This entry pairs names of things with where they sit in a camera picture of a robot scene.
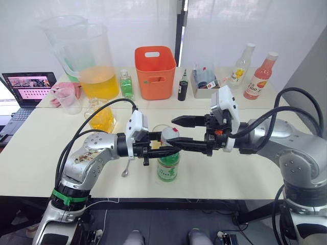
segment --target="spoon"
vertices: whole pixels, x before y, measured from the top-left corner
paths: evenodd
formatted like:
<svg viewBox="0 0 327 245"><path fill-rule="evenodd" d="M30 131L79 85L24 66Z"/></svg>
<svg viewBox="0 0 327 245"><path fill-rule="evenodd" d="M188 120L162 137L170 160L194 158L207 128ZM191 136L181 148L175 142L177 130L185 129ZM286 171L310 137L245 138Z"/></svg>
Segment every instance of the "spoon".
<svg viewBox="0 0 327 245"><path fill-rule="evenodd" d="M125 170L122 172L122 177L128 176L128 166L129 166L130 161L131 160L128 159L127 166L126 166Z"/></svg>

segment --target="orange plastic basket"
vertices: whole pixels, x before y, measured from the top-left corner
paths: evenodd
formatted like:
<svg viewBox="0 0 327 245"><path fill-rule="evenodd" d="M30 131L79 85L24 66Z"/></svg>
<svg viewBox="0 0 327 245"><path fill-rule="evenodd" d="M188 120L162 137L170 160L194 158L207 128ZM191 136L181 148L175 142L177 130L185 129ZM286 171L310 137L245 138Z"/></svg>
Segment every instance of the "orange plastic basket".
<svg viewBox="0 0 327 245"><path fill-rule="evenodd" d="M172 95L176 62L168 47L138 47L135 67L144 99L164 100Z"/></svg>

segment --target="laptop screen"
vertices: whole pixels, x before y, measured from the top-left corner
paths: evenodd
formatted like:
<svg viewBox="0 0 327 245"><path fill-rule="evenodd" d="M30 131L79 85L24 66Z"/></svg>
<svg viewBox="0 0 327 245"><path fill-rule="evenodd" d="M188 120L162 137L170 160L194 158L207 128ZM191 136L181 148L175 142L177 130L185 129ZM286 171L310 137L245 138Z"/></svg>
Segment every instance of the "laptop screen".
<svg viewBox="0 0 327 245"><path fill-rule="evenodd" d="M56 83L52 72L4 73L9 88L21 107L35 107Z"/></svg>

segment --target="red juice bottle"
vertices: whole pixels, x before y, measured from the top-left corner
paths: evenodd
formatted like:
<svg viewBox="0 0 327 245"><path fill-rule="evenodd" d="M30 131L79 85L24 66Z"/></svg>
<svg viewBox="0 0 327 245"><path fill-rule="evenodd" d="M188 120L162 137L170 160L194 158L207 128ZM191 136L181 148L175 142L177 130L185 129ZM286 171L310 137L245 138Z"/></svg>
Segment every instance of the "red juice bottle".
<svg viewBox="0 0 327 245"><path fill-rule="evenodd" d="M264 88L272 74L271 69L277 58L277 53L268 53L264 63L255 71L250 84L246 87L243 94L244 97L246 97L248 100L255 100L259 97L261 90Z"/></svg>

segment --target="white bottle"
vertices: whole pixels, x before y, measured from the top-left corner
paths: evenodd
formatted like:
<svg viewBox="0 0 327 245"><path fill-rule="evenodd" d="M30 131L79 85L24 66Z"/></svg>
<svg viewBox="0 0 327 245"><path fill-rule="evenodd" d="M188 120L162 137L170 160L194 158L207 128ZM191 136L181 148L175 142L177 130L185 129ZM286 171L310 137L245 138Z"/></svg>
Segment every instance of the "white bottle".
<svg viewBox="0 0 327 245"><path fill-rule="evenodd" d="M242 56L236 62L235 67L230 75L230 79L228 79L229 84L232 87L238 87L241 85L246 72L251 64L251 56L254 51L255 44L247 43L246 49L244 49Z"/></svg>

